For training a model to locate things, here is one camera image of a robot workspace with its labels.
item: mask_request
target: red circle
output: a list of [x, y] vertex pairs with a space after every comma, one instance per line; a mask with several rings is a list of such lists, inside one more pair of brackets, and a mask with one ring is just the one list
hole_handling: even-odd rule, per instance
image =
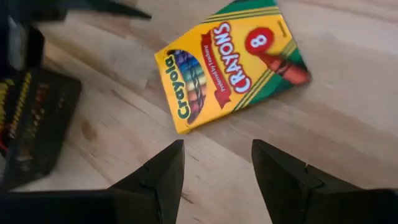
[[[258, 47], [252, 46], [252, 40], [258, 38], [260, 35], [266, 37], [266, 43], [264, 45], [259, 45]], [[269, 47], [274, 43], [274, 33], [270, 28], [258, 27], [250, 31], [249, 35], [246, 37], [245, 46], [246, 50], [253, 55], [263, 53], [269, 49]]]

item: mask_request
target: crayon tips illustration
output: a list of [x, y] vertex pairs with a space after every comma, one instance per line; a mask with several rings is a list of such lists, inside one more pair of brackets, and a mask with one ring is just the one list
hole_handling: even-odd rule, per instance
[[259, 53], [257, 56], [267, 64], [269, 69], [294, 85], [301, 85], [310, 81], [310, 74], [306, 70], [279, 56], [267, 53]]

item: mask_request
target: wood grain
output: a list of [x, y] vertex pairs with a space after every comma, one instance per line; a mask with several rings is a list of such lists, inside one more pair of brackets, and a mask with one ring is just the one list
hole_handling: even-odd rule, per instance
[[398, 187], [395, 0], [279, 0], [313, 82], [176, 134], [153, 54], [227, 3], [138, 1], [152, 21], [71, 14], [41, 27], [47, 66], [79, 78], [83, 93], [57, 170], [22, 189], [107, 187], [179, 138], [178, 223], [271, 223], [254, 138], [360, 187]]

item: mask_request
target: yellow crayon box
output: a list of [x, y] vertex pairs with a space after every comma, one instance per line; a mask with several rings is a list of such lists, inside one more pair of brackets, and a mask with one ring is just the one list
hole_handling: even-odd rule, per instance
[[273, 0], [238, 0], [155, 55], [177, 132], [310, 81]]

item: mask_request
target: wooden floor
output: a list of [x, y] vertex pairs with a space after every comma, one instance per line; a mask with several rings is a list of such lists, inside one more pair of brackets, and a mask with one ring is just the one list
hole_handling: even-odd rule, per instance
[[106, 188], [184, 139], [178, 223], [271, 223], [255, 138], [360, 187], [398, 187], [396, 0], [279, 0], [313, 82], [176, 134], [154, 53], [228, 2], [131, 1], [153, 20], [71, 14], [42, 26], [46, 64], [84, 87], [57, 168], [23, 189]]

